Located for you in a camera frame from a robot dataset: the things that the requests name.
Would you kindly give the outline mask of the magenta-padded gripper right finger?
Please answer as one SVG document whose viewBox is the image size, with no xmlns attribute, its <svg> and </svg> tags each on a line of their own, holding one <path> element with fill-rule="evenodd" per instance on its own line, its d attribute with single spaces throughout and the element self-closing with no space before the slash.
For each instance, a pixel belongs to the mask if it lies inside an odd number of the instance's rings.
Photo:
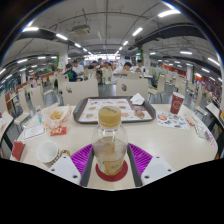
<svg viewBox="0 0 224 224">
<path fill-rule="evenodd" d="M 128 144 L 127 154 L 136 187 L 145 186 L 175 172 L 162 157 L 152 156 L 131 143 Z"/>
</svg>

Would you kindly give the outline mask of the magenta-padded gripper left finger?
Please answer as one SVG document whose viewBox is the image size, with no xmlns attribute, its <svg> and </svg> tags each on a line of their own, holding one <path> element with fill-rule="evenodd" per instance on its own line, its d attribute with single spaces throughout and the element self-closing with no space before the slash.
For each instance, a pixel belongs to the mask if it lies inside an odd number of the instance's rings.
<svg viewBox="0 0 224 224">
<path fill-rule="evenodd" d="M 74 184 L 86 187 L 90 179 L 94 153 L 89 144 L 71 156 L 62 155 L 48 171 Z"/>
</svg>

